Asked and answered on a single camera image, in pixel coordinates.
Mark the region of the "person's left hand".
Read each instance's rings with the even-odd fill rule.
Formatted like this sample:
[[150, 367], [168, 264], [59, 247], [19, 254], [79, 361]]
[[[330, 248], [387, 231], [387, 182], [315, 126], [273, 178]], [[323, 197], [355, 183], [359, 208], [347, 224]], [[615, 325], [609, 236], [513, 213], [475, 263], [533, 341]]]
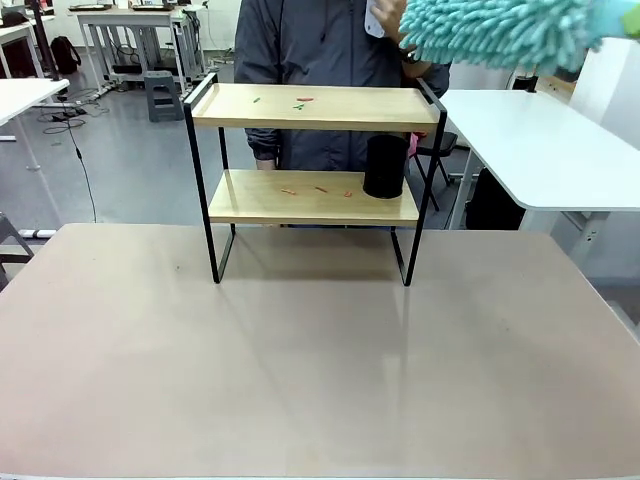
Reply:
[[404, 38], [399, 28], [406, 4], [406, 0], [375, 0], [371, 7], [371, 13], [380, 23], [387, 37], [396, 44]]

